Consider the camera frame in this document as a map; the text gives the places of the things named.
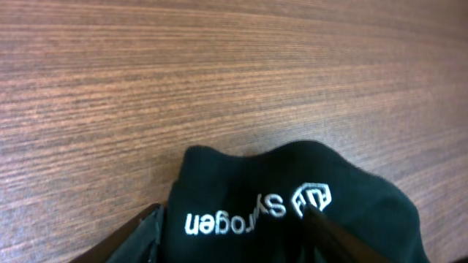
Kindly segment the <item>black polo shirt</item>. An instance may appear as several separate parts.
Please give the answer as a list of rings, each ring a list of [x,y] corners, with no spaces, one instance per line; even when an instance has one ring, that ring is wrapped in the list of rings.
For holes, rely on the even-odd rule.
[[[303,210],[392,262],[426,262],[418,210],[389,181],[315,141],[257,156],[186,150],[167,204],[144,218],[112,262],[302,262]]]

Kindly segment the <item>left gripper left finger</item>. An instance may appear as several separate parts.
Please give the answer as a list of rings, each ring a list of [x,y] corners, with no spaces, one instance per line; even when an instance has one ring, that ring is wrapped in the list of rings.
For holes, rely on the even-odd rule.
[[[161,262],[165,208],[152,204],[72,263]]]

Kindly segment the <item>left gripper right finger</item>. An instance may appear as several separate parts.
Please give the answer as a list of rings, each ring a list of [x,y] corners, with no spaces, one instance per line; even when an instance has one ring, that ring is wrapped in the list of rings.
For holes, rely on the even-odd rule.
[[[303,209],[302,227],[305,262],[390,262],[312,205]]]

